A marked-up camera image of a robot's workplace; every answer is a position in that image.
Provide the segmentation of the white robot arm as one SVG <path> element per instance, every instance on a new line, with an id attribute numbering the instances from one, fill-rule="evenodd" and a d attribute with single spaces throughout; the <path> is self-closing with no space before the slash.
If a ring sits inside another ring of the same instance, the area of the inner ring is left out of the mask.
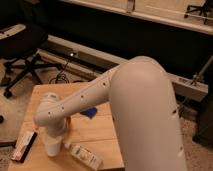
<path id="1" fill-rule="evenodd" d="M 123 62 L 64 99 L 46 93 L 34 123 L 58 136 L 66 117 L 103 103 L 110 106 L 125 171 L 187 171 L 174 88 L 150 57 Z"/>

